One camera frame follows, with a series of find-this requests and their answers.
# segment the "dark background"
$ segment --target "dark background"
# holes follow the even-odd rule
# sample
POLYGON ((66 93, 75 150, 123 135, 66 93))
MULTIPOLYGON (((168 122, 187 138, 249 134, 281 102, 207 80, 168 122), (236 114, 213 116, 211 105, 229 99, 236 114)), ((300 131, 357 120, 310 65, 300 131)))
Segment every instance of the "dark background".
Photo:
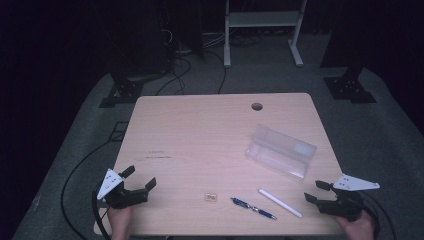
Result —
MULTIPOLYGON (((206 30, 223 29, 224 1, 179 2, 183 9, 190 7, 193 11, 185 11, 183 17, 178 10, 181 6, 173 6, 175 11, 168 9, 171 18, 166 20, 175 25, 176 32, 180 31, 183 41, 195 34, 184 36, 181 30, 181 25, 190 17, 197 19, 192 29, 200 26, 206 30)), ((419 12, 423 4, 413 0, 346 0, 342 3, 330 0, 308 3, 303 32, 328 31, 337 18, 323 66, 347 66, 354 57, 351 53, 359 49, 361 54, 355 57, 363 59, 367 68, 383 78, 423 133, 424 21, 419 12)), ((261 4, 255 3, 252 10, 275 9, 276 6, 293 8, 298 2, 261 4)), ((239 5, 243 5, 243 1, 234 1, 234 8, 239 5)), ((159 14, 156 20, 161 19, 163 16, 159 14)), ((120 47, 125 51, 128 42, 122 42, 124 45, 120 47)), ((199 42, 190 44, 199 50, 199 42)), ((161 62, 164 51, 158 51, 161 62)), ((89 1, 0 2, 0 176, 1 206, 6 209, 1 216, 2 239, 13 235, 85 97, 109 72, 110 62, 105 59, 108 56, 121 58, 119 64, 135 62, 139 64, 137 67, 147 69, 143 63, 146 59, 150 62, 149 55, 141 52, 142 49, 140 55, 129 58, 116 52, 89 1)), ((164 66, 158 63, 150 66, 150 70, 152 68, 160 70, 164 66)))

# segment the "pen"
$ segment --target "pen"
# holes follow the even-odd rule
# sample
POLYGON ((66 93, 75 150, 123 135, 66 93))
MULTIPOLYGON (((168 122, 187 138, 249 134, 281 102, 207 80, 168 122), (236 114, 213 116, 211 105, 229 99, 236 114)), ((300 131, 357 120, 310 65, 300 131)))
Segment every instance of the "pen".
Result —
POLYGON ((266 192, 263 189, 259 189, 259 192, 261 194, 263 194, 265 197, 271 199, 272 201, 274 201, 275 203, 277 203, 278 205, 282 206, 283 208, 287 209, 289 212, 293 213, 294 215, 296 215, 299 218, 302 218, 302 214, 298 211, 296 211, 294 208, 290 207, 289 205, 283 203, 282 201, 280 201, 279 199, 277 199, 276 197, 272 196, 271 194, 269 194, 268 192, 266 192))
POLYGON ((243 202, 240 199, 231 198, 231 200, 233 200, 233 203, 236 204, 236 205, 239 205, 239 206, 244 207, 244 208, 247 208, 247 209, 252 209, 254 212, 257 212, 257 213, 259 213, 261 215, 264 215, 265 217, 268 217, 268 218, 272 218, 274 220, 277 220, 277 218, 274 215, 272 215, 271 213, 265 212, 262 209, 259 209, 257 207, 251 206, 251 205, 243 202))

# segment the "wooden table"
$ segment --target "wooden table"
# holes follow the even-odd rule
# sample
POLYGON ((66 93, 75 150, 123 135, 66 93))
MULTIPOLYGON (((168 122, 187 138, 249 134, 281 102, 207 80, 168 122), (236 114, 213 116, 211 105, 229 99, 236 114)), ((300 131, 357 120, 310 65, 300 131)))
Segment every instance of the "wooden table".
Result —
MULTIPOLYGON (((115 172, 135 190, 156 177, 149 201, 136 206, 132 232, 164 236, 275 236, 340 234, 341 228, 304 199, 304 192, 334 200, 315 180, 342 174, 308 94, 159 96, 138 99, 115 172), (252 109, 260 103, 263 109, 252 109), (257 124, 317 146, 303 181, 245 156, 257 124), (258 193, 263 188, 303 214, 298 218, 258 193), (205 200, 216 194, 217 201, 205 200), (272 220, 231 201, 264 209, 272 220)), ((110 231, 105 217, 104 224, 110 231)))

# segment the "white marker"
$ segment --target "white marker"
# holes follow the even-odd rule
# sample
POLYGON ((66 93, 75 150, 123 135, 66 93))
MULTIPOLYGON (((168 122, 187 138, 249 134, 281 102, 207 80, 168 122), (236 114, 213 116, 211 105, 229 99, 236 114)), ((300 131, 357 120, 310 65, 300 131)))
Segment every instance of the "white marker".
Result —
POLYGON ((263 194, 265 197, 271 199, 272 201, 274 201, 275 203, 277 203, 278 205, 282 206, 283 208, 287 209, 289 212, 293 213, 294 215, 298 216, 299 218, 302 218, 302 214, 296 210, 294 210, 292 207, 290 207, 289 205, 283 203, 282 201, 280 201, 279 199, 277 199, 276 197, 272 196, 271 194, 269 194, 268 192, 266 192, 263 189, 259 189, 259 192, 261 194, 263 194))

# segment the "clear plastic box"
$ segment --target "clear plastic box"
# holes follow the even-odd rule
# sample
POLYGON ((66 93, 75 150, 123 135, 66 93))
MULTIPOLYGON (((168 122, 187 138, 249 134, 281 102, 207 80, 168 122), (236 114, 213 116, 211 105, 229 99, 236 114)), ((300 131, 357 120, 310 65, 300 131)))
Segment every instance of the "clear plastic box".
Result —
POLYGON ((258 125, 246 156, 303 180, 317 147, 258 125))

